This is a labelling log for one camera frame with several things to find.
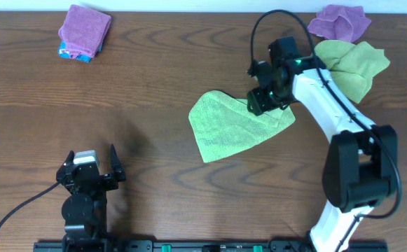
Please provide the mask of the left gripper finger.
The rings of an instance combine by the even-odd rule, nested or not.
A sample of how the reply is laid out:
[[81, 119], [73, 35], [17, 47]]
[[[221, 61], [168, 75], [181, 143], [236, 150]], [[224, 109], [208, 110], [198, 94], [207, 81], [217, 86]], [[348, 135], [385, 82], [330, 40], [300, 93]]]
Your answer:
[[126, 180], [125, 170], [117, 156], [116, 149], [113, 144], [111, 144], [110, 147], [110, 158], [113, 175], [116, 178], [117, 182], [125, 181]]
[[75, 156], [75, 153], [71, 150], [71, 151], [69, 151], [69, 154], [68, 154], [68, 156], [67, 156], [67, 158], [66, 158], [66, 160], [64, 161], [64, 163], [63, 163], [63, 167], [70, 167], [70, 166], [72, 166], [73, 164], [74, 164], [74, 156]]

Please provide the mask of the light green cloth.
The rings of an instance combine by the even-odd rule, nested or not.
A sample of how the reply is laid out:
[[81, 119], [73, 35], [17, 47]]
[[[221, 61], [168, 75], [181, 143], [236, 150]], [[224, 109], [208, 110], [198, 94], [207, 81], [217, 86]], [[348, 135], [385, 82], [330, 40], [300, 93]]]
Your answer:
[[204, 93], [188, 114], [203, 162], [213, 162], [248, 150], [295, 122], [290, 108], [262, 115], [247, 110], [246, 99], [212, 90]]

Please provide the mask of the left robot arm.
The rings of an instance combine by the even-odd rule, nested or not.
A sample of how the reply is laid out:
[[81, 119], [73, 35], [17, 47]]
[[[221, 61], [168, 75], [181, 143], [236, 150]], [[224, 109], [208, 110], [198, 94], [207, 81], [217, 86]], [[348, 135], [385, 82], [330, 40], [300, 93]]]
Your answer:
[[100, 174], [94, 150], [70, 151], [56, 173], [56, 180], [71, 194], [62, 205], [66, 232], [63, 251], [116, 251], [117, 241], [107, 231], [107, 196], [126, 180], [125, 171], [110, 146], [111, 172]]

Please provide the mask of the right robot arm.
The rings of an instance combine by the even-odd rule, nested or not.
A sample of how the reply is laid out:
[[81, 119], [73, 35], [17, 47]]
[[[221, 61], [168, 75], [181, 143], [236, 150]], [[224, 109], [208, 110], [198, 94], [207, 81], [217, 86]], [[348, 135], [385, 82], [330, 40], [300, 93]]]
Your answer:
[[395, 130], [357, 110], [316, 56], [252, 60], [248, 74], [259, 83], [247, 95], [249, 112], [259, 116], [300, 102], [329, 141], [322, 174], [327, 202], [300, 250], [350, 250], [363, 219], [388, 218], [401, 202]]

